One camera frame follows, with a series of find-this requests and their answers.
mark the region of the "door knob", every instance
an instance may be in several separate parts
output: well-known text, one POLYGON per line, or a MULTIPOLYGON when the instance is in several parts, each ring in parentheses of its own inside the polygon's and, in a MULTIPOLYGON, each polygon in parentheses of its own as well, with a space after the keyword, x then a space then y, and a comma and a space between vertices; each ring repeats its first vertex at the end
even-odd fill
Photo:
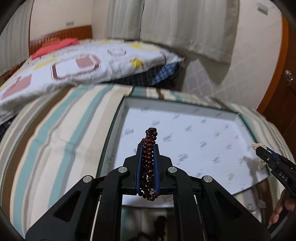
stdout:
POLYGON ((286 80, 289 82, 289 86, 291 85, 291 82, 293 81, 293 75, 292 75, 292 73, 291 73, 291 71, 289 71, 289 70, 286 70, 285 71, 285 78, 286 78, 286 80))

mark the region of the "gray curtain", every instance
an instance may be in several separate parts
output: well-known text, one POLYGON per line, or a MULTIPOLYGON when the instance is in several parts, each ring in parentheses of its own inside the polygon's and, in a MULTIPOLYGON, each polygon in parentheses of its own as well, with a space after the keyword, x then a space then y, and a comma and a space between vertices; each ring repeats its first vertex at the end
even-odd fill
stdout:
POLYGON ((239 0, 110 0, 105 37, 141 39, 230 63, 238 16, 239 0))
POLYGON ((0 35, 0 75, 29 57, 30 16, 34 0, 26 0, 0 35))

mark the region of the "beaded bracelet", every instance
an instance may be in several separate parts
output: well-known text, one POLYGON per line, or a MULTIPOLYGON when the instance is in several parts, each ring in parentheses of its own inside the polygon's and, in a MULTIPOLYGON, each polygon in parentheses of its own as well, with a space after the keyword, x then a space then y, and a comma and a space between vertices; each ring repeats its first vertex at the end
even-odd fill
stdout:
POLYGON ((146 130, 146 138, 143 138, 140 144, 143 146, 142 155, 142 173, 141 173, 141 187, 139 196, 154 201, 159 194, 155 190, 154 183, 154 166, 153 166, 153 145, 157 139, 157 129, 154 127, 146 130))

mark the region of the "wooden headboard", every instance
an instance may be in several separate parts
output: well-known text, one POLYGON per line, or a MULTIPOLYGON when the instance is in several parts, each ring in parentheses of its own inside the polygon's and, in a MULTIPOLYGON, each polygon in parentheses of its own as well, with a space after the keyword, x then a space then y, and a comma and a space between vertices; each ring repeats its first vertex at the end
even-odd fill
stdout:
POLYGON ((68 29, 60 30, 58 32, 47 34, 40 38, 34 39, 29 42, 30 55, 35 53, 39 48, 41 48, 44 42, 54 37, 59 39, 66 39, 66 38, 91 39, 92 38, 91 26, 87 25, 87 26, 82 26, 77 28, 68 28, 68 29))

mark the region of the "white wall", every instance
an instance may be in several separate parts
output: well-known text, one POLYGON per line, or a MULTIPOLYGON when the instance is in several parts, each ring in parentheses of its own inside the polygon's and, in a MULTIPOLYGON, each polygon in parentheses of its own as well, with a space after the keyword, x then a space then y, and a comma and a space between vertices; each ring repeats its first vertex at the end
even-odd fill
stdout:
POLYGON ((231 65, 188 55, 182 91, 215 96, 252 108, 260 104, 272 79, 281 46, 281 12, 270 0, 240 0, 231 65), (257 2, 269 13, 258 12, 257 2))
POLYGON ((104 38, 109 2, 110 0, 94 0, 91 15, 93 39, 104 38))
POLYGON ((94 0, 35 0, 30 40, 66 29, 66 22, 74 22, 68 28, 90 25, 93 3, 94 0))

